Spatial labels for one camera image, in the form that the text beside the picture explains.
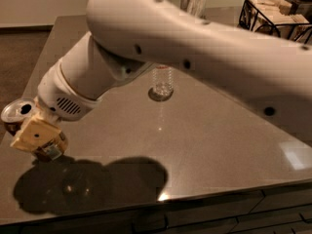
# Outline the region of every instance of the gray countertop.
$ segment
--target gray countertop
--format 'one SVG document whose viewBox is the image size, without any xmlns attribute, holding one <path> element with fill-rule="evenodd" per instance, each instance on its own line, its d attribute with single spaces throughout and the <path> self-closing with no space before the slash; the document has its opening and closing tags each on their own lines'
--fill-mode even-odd
<svg viewBox="0 0 312 234">
<path fill-rule="evenodd" d="M 24 98 L 86 32 L 84 16 L 58 18 Z M 0 223 L 259 188 L 312 177 L 312 149 L 175 70 L 166 102 L 147 93 L 151 73 L 114 88 L 79 122 L 63 122 L 64 157 L 38 163 L 0 145 Z"/>
</svg>

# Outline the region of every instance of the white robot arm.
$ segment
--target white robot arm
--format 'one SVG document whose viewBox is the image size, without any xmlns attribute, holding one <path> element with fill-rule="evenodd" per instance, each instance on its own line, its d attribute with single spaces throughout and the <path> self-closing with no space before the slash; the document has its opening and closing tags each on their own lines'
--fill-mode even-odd
<svg viewBox="0 0 312 234">
<path fill-rule="evenodd" d="M 312 140 L 312 50 L 196 19 L 165 0 L 90 0 L 90 32 L 44 76 L 39 104 L 79 120 L 108 89 L 148 70 L 183 70 L 301 140 Z"/>
</svg>

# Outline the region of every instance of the brown floor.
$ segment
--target brown floor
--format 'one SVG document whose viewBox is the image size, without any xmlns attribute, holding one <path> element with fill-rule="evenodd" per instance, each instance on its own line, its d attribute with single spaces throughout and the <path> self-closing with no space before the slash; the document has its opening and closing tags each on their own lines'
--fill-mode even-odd
<svg viewBox="0 0 312 234">
<path fill-rule="evenodd" d="M 49 31 L 1 32 L 0 111 L 20 98 L 49 36 Z M 5 134 L 0 124 L 0 141 Z"/>
</svg>

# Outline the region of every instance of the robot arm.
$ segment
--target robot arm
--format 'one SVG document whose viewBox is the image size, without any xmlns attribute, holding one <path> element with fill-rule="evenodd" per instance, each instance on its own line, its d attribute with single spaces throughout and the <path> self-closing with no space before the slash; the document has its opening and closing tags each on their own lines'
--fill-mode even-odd
<svg viewBox="0 0 312 234">
<path fill-rule="evenodd" d="M 81 119 L 105 91 L 136 79 L 152 61 L 183 70 L 303 141 L 312 139 L 309 48 L 196 19 L 165 0 L 90 0 L 87 22 L 90 32 L 38 87 L 40 107 L 59 118 Z"/>
</svg>

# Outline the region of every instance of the metal lid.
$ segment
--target metal lid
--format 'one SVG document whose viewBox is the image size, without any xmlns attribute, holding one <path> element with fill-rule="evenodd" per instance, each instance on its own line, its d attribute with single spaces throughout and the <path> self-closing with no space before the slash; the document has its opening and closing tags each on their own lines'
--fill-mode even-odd
<svg viewBox="0 0 312 234">
<path fill-rule="evenodd" d="M 22 121 L 33 114 L 36 108 L 34 99 L 19 98 L 8 104 L 1 112 L 1 120 L 6 123 Z"/>
</svg>

